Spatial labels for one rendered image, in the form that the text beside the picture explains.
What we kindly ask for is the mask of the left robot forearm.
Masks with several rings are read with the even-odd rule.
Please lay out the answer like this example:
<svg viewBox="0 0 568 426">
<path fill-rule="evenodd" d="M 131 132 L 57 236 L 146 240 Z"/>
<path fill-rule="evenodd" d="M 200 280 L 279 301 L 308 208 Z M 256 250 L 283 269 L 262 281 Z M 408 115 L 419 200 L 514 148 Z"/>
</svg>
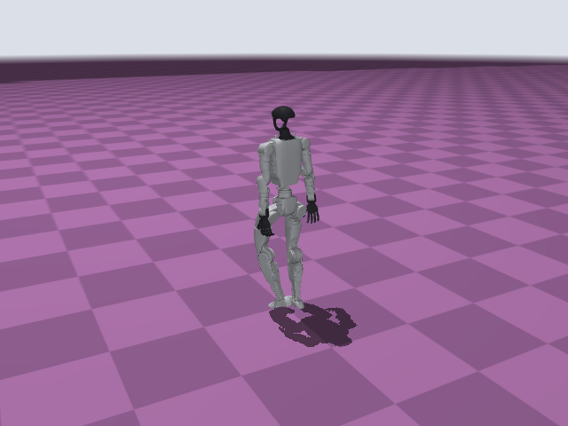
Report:
<svg viewBox="0 0 568 426">
<path fill-rule="evenodd" d="M 256 179 L 257 182 L 257 186 L 258 186 L 258 192 L 259 192 L 259 202 L 258 202 L 258 206 L 259 206 L 259 215 L 260 216 L 265 216 L 265 210 L 269 209 L 269 192 L 270 192 L 270 188 L 267 187 L 266 185 L 266 181 L 265 178 L 263 176 L 259 176 Z"/>
</svg>

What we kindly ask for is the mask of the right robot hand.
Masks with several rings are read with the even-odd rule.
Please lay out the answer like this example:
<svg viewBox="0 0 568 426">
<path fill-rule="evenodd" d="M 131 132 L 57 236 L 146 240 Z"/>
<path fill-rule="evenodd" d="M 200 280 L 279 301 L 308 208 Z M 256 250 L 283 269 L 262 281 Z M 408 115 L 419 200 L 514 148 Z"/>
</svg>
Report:
<svg viewBox="0 0 568 426">
<path fill-rule="evenodd" d="M 308 201 L 308 197 L 306 195 L 307 198 L 307 202 L 308 205 L 306 206 L 306 212 L 308 213 L 308 218 L 307 218 L 307 223 L 309 223 L 310 220 L 310 214 L 311 214 L 311 224 L 312 224 L 312 214 L 314 215 L 314 223 L 316 223 L 316 214 L 317 214 L 317 219 L 318 221 L 320 220 L 319 218 L 319 213 L 318 213 L 318 207 L 317 205 L 314 203 L 316 202 L 316 194 L 314 194 L 314 201 Z M 315 214 L 316 213 L 316 214 Z M 306 214 L 306 213 L 305 213 Z M 305 215 L 304 215 L 305 216 Z M 304 217 L 303 216 L 303 217 Z"/>
</svg>

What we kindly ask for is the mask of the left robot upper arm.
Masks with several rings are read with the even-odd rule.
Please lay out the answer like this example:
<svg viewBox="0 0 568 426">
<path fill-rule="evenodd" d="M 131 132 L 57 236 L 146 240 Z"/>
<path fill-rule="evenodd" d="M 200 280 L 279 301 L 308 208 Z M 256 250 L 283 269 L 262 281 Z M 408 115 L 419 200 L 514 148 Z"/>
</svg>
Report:
<svg viewBox="0 0 568 426">
<path fill-rule="evenodd" d="M 271 155 L 274 151 L 274 142 L 269 141 L 259 145 L 257 151 L 259 154 L 260 170 L 262 171 L 262 175 L 260 176 L 263 176 L 266 185 L 269 185 L 271 182 Z"/>
</svg>

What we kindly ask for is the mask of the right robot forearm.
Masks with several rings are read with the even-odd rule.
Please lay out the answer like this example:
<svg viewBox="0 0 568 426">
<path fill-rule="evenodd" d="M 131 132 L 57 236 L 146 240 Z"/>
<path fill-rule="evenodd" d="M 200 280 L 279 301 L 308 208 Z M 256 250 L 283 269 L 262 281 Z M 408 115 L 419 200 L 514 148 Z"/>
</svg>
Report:
<svg viewBox="0 0 568 426">
<path fill-rule="evenodd" d="M 314 172 L 312 170 L 312 174 L 304 177 L 306 193 L 308 197 L 308 201 L 314 201 L 314 194 L 315 194 L 315 187 L 314 187 Z"/>
</svg>

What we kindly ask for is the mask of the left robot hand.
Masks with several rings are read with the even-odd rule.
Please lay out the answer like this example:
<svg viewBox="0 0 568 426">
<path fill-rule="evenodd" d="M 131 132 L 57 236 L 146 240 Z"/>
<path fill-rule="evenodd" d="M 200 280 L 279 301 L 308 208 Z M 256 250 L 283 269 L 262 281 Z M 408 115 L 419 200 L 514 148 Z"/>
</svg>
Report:
<svg viewBox="0 0 568 426">
<path fill-rule="evenodd" d="M 268 220 L 269 209 L 265 210 L 265 216 L 259 215 L 259 217 L 260 217 L 260 219 L 259 219 L 259 223 L 257 225 L 257 229 L 261 231 L 261 234 L 265 235 L 266 237 L 274 235 L 274 233 L 272 233 L 271 225 L 270 225 L 270 222 Z"/>
</svg>

